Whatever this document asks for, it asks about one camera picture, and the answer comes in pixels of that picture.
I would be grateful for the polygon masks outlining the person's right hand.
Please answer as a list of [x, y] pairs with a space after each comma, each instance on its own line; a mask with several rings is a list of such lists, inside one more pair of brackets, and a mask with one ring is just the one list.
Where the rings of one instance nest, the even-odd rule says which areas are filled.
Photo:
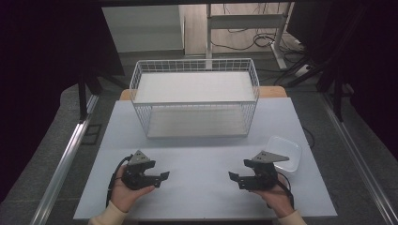
[[295, 212], [289, 197], [279, 186], [275, 186], [270, 190], [252, 190], [252, 193], [259, 195], [274, 211], [277, 218], [285, 218]]

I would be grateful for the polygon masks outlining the white power strip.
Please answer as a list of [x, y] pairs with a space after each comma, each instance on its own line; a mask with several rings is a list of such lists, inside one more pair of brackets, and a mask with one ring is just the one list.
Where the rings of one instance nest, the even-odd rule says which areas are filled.
[[300, 77], [300, 76], [304, 75], [305, 73], [307, 73], [311, 68], [312, 67], [310, 65], [304, 65], [295, 73], [295, 76]]

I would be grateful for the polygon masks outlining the aluminium rail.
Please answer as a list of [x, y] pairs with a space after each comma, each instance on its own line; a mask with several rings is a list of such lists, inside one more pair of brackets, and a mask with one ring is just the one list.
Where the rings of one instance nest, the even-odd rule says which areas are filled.
[[383, 217], [386, 225], [398, 225], [398, 214], [393, 209], [386, 192], [379, 185], [375, 176], [371, 172], [371, 169], [365, 162], [359, 148], [348, 132], [345, 124], [341, 122], [338, 116], [335, 114], [330, 97], [327, 94], [322, 94], [321, 98], [332, 124], [334, 125], [340, 139], [344, 144], [345, 150], [351, 157], [351, 160], [359, 172], [364, 185], [368, 189], [381, 217]]
[[88, 128], [92, 113], [99, 100], [98, 96], [92, 95], [88, 102], [85, 103], [86, 117], [82, 122], [79, 122], [72, 132], [68, 145], [64, 150], [62, 157], [54, 171], [53, 177], [47, 186], [38, 208], [33, 215], [29, 225], [45, 225], [49, 215], [51, 214], [56, 199], [60, 193], [61, 188], [66, 180], [70, 166], [77, 154], [77, 150], [82, 142], [84, 133]]

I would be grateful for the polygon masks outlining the white panel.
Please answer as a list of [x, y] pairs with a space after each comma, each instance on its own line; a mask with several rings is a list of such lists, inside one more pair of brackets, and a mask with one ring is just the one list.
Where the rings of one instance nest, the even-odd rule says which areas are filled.
[[119, 53], [183, 49], [179, 6], [104, 7]]

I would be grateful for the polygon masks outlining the pale blue table mat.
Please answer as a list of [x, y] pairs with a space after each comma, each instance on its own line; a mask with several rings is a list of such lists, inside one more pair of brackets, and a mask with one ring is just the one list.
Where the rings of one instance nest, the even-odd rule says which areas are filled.
[[131, 220], [250, 220], [273, 218], [257, 195], [238, 187], [230, 173], [250, 175], [244, 159], [279, 136], [300, 148], [298, 168], [287, 175], [295, 206], [305, 217], [333, 217], [336, 210], [304, 136], [292, 100], [261, 98], [244, 138], [148, 139], [127, 100], [115, 103], [75, 218], [89, 219], [105, 207], [108, 184], [120, 160], [136, 150], [155, 160], [150, 173], [169, 177], [130, 210]]

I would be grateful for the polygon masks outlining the clear square plastic dish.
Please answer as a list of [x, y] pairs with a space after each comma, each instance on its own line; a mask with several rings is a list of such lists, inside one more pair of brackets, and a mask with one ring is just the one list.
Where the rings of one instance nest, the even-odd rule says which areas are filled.
[[295, 142], [289, 141], [283, 137], [271, 136], [266, 146], [266, 151], [288, 157], [286, 161], [275, 162], [274, 165], [286, 173], [295, 173], [299, 168], [302, 149]]

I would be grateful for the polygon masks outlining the white metal desk frame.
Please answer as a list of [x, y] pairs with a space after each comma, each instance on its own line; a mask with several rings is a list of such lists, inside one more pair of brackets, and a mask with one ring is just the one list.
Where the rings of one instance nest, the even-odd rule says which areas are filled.
[[288, 19], [291, 2], [286, 4], [281, 14], [260, 14], [260, 15], [213, 15], [211, 5], [207, 4], [207, 43], [206, 58], [212, 57], [211, 32], [215, 29], [259, 29], [275, 28], [276, 36], [270, 43], [275, 60], [280, 70], [287, 70], [287, 65], [280, 50], [283, 31]]

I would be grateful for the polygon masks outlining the person's left hand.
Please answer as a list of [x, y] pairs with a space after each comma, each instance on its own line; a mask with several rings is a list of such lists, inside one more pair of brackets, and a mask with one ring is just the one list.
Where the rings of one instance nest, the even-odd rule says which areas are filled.
[[155, 189], [154, 186], [131, 190], [121, 181], [126, 166], [122, 165], [116, 173], [115, 183], [112, 187], [111, 202], [123, 213], [128, 213], [135, 202]]

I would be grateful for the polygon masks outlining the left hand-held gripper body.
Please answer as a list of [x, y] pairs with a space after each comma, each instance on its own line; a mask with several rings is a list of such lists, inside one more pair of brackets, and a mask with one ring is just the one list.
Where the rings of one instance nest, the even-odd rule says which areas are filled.
[[129, 159], [122, 174], [122, 182], [132, 190], [156, 185], [155, 176], [146, 176], [145, 171], [154, 168], [155, 160], [151, 160], [141, 150], [137, 150]]

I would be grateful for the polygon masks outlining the black metal stand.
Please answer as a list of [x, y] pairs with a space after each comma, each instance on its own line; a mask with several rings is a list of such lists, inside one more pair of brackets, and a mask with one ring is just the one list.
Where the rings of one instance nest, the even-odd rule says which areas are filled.
[[348, 97], [348, 94], [344, 93], [343, 74], [341, 73], [338, 60], [335, 57], [331, 57], [325, 62], [313, 67], [295, 80], [284, 84], [283, 87], [295, 87], [319, 73], [321, 73], [321, 77], [316, 84], [316, 90], [321, 93], [326, 93], [329, 88], [333, 86], [333, 93], [331, 94], [332, 111], [337, 119], [343, 122], [342, 99], [343, 97]]
[[102, 86], [100, 84], [99, 78], [103, 78], [106, 81], [117, 85], [122, 89], [127, 89], [128, 85], [124, 82], [121, 82], [114, 76], [98, 70], [91, 68], [86, 71], [82, 71], [78, 76], [78, 93], [79, 93], [79, 107], [80, 107], [80, 120], [81, 124], [88, 117], [88, 106], [86, 100], [86, 91], [85, 88], [88, 88], [90, 93], [94, 96], [98, 96], [102, 92]]

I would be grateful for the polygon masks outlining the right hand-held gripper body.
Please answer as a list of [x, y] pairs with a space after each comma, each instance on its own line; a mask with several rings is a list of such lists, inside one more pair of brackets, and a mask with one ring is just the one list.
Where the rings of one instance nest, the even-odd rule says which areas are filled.
[[247, 190], [270, 190], [275, 186], [287, 190], [287, 187], [279, 180], [274, 163], [286, 161], [288, 157], [261, 151], [252, 159], [244, 159], [244, 165], [254, 171], [254, 176], [246, 176]]

